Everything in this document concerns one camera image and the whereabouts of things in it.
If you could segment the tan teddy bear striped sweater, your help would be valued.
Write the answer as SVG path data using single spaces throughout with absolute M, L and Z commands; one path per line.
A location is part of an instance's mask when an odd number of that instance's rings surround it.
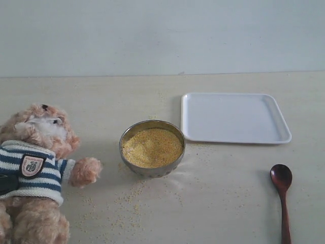
M 1 175 L 15 175 L 17 190 L 1 195 L 1 243 L 67 243 L 69 222 L 60 212 L 62 185 L 96 182 L 96 158 L 69 159 L 80 144 L 67 114 L 33 104 L 1 126 Z

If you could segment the dark brown wooden spoon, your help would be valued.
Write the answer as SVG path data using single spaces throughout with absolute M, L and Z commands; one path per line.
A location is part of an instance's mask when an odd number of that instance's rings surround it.
M 286 193 L 291 186 L 293 175 L 291 170 L 283 164 L 276 164 L 270 170 L 271 181 L 276 188 L 281 203 L 281 243 L 291 244 L 289 215 L 286 204 Z

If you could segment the steel bowl of yellow millet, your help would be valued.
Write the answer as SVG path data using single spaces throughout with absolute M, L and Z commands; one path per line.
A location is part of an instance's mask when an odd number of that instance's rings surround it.
M 150 119 L 129 127 L 119 140 L 125 165 L 145 178 L 159 178 L 175 170 L 185 154 L 185 137 L 170 122 Z

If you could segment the white rectangular plastic tray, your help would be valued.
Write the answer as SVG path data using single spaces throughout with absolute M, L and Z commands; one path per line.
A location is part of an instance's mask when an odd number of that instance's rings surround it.
M 187 140 L 237 144 L 287 144 L 292 135 L 268 94 L 186 93 L 181 130 Z

